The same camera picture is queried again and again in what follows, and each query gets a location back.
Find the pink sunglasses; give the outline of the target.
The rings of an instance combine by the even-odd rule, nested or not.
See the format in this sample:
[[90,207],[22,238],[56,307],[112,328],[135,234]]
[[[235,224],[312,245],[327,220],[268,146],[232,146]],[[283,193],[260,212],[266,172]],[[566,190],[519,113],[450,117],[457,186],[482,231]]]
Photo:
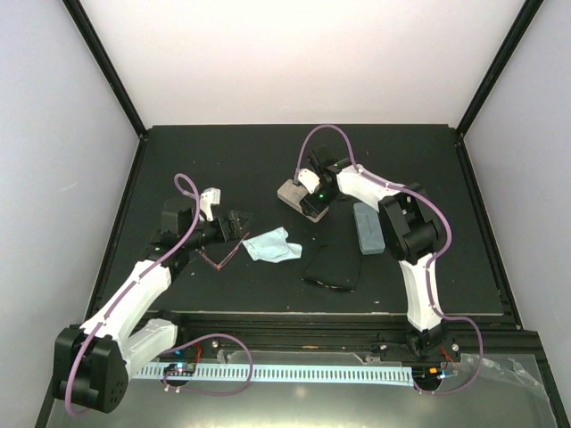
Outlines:
[[227,265],[240,249],[242,242],[251,234],[253,223],[252,214],[239,210],[231,210],[229,212],[237,212],[240,215],[241,224],[244,227],[244,237],[239,241],[228,243],[204,243],[202,237],[200,246],[196,250],[200,257],[217,271],[220,271]]

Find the beige glasses case green lining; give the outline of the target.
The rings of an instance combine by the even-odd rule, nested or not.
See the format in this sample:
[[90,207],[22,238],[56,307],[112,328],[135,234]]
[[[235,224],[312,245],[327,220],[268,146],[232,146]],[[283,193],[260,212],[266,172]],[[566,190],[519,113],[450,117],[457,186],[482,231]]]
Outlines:
[[311,222],[318,223],[328,213],[328,208],[325,208],[316,217],[304,214],[302,211],[301,201],[308,194],[308,191],[302,185],[295,185],[292,179],[287,179],[277,189],[277,198],[280,201],[284,202],[287,206],[294,209]]

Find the light blue cleaning cloth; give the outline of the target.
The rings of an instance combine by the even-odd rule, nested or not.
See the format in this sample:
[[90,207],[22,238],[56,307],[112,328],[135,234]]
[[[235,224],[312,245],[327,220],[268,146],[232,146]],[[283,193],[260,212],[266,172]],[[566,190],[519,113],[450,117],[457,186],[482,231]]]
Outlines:
[[280,263],[302,257],[302,246],[287,241],[289,234],[281,226],[243,241],[253,261]]

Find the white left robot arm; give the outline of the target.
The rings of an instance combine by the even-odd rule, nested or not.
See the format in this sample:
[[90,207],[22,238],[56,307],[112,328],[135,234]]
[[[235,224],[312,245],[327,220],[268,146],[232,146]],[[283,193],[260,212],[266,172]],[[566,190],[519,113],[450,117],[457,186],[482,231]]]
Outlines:
[[161,318],[144,327],[138,323],[185,269],[192,252],[213,243],[240,241],[251,220],[235,210],[203,219],[191,207],[163,209],[158,230],[124,284],[91,318],[57,336],[53,397],[68,410],[82,406],[110,413],[122,401],[129,381],[154,358],[165,351],[185,354],[192,342],[185,328]]

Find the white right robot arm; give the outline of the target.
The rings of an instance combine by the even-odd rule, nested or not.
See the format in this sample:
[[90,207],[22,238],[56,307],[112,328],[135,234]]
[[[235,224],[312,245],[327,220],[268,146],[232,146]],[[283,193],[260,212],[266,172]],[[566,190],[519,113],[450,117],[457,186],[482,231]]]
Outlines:
[[348,158],[309,156],[310,167],[297,167],[294,183],[304,189],[301,213],[316,219],[338,195],[351,196],[378,215],[385,248],[399,262],[410,325],[407,352],[416,359],[433,354],[443,340],[443,312],[438,298],[435,257],[445,250],[450,228],[420,185],[400,185],[378,177]]

